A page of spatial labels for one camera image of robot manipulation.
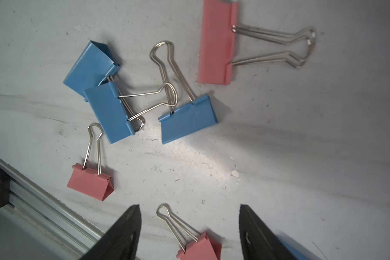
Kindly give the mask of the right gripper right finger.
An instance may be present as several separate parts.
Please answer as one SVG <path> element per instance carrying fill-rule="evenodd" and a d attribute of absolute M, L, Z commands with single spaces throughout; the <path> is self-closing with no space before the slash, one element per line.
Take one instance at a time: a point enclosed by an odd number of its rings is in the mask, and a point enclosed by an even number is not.
<path fill-rule="evenodd" d="M 245 204 L 239 210 L 239 235 L 245 260 L 295 260 L 296 257 Z"/>

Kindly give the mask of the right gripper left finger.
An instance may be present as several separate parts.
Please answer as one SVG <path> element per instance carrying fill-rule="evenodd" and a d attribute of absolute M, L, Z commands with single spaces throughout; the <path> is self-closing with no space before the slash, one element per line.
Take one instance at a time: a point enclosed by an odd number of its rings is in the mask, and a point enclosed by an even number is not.
<path fill-rule="evenodd" d="M 81 259 L 135 260 L 141 225 L 140 206 L 130 206 Z"/>

